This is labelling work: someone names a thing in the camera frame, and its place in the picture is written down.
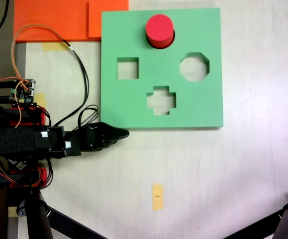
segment orange foam block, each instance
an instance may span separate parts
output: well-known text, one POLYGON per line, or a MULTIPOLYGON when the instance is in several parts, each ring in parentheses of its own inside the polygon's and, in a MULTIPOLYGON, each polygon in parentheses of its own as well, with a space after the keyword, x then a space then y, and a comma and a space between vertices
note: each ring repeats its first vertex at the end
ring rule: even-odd
POLYGON ((89 2, 89 39, 100 41, 102 11, 127 11, 128 0, 91 0, 89 2))
MULTIPOLYGON (((128 0, 14 0, 13 35, 28 24, 45 24, 67 41, 100 40, 101 12, 128 10, 128 0)), ((21 33, 17 42, 51 42, 60 39, 39 27, 21 33)))

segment red cylinder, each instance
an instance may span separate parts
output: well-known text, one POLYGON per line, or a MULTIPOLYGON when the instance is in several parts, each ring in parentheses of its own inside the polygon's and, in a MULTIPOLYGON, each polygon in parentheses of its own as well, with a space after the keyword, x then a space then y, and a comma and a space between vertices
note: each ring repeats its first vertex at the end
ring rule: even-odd
POLYGON ((157 14, 152 16, 148 19, 145 29, 148 42, 155 48, 166 48, 174 41, 174 25, 166 15, 157 14))

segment table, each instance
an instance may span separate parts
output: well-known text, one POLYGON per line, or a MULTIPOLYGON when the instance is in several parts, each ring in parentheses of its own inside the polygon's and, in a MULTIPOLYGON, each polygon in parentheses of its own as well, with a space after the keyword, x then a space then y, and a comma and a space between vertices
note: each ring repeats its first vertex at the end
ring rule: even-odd
MULTIPOLYGON (((192 7, 221 8, 224 127, 132 130, 109 149, 52 160, 46 202, 109 239, 220 239, 288 199, 288 1, 130 0, 130 10, 192 7), (164 188, 160 211, 153 184, 164 188)), ((72 46, 90 77, 88 103, 99 104, 100 43, 72 46)), ((25 62, 54 122, 80 104, 69 51, 30 43, 25 62)))

